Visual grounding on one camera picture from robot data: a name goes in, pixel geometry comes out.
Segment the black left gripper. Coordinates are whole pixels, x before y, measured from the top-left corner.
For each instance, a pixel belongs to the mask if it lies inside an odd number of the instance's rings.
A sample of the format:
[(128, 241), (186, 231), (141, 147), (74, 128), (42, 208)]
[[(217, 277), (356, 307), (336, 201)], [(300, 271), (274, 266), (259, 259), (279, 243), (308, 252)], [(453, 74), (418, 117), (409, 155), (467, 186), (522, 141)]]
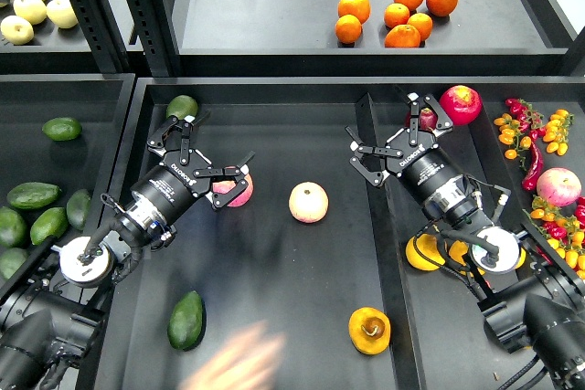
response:
[(209, 118), (187, 115), (169, 116), (146, 141), (149, 152), (163, 158), (131, 188), (137, 204), (147, 204), (157, 220), (167, 225), (175, 221), (205, 196), (214, 209), (241, 207), (253, 194), (249, 152), (239, 163), (223, 168), (211, 167), (211, 161), (191, 147), (191, 134)]

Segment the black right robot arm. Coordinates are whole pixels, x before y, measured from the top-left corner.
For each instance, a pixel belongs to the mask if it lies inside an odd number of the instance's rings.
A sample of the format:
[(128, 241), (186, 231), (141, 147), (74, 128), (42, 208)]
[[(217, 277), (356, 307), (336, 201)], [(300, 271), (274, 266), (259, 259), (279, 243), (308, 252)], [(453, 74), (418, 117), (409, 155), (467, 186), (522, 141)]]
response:
[(483, 169), (469, 174), (438, 137), (453, 131), (444, 112), (434, 131), (416, 123), (378, 138), (378, 116), (369, 94), (356, 103), (351, 165), (380, 189), (374, 217), (394, 238), (406, 312), (405, 333), (414, 349), (431, 330), (436, 364), (449, 358), (466, 367), (489, 355), (467, 339), (466, 324), (498, 344), (502, 355), (525, 352), (530, 361), (504, 382), (530, 389), (542, 379), (557, 389), (584, 386), (584, 283), (517, 207), (495, 135), (481, 113), (456, 137)]

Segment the blurred human hand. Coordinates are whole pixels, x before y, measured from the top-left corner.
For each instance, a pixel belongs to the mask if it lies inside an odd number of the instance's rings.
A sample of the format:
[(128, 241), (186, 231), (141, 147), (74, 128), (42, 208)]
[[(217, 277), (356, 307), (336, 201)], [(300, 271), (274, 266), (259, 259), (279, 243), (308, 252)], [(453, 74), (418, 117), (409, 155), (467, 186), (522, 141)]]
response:
[(286, 336), (270, 334), (264, 321), (232, 335), (218, 352), (178, 389), (273, 389)]

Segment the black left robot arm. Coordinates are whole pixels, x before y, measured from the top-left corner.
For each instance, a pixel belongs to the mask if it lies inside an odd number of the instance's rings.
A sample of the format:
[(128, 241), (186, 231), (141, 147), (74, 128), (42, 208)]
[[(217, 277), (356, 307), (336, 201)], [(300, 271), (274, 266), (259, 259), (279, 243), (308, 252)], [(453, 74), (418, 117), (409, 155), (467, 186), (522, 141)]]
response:
[(145, 248), (165, 248), (176, 220), (206, 198), (213, 209), (247, 188), (248, 154), (217, 168), (191, 142), (203, 117), (168, 117), (147, 141), (157, 164), (131, 188), (121, 206), (89, 236), (58, 245), (47, 237), (1, 289), (1, 386), (54, 389), (70, 367), (79, 367), (105, 324), (101, 305), (132, 273)]

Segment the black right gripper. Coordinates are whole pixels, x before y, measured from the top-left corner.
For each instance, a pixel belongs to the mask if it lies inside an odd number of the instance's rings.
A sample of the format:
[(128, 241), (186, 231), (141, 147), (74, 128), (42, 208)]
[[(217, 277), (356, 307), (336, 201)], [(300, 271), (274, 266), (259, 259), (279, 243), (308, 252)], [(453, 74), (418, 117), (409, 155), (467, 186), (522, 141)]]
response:
[[(409, 126), (387, 140), (386, 146), (367, 145), (346, 126), (350, 136), (351, 166), (372, 186), (381, 187), (396, 176), (428, 219), (460, 221), (471, 213), (463, 172), (440, 148), (439, 138), (453, 130), (453, 122), (431, 94), (408, 93)], [(437, 118), (433, 130), (420, 127), (420, 116), (430, 109)]]

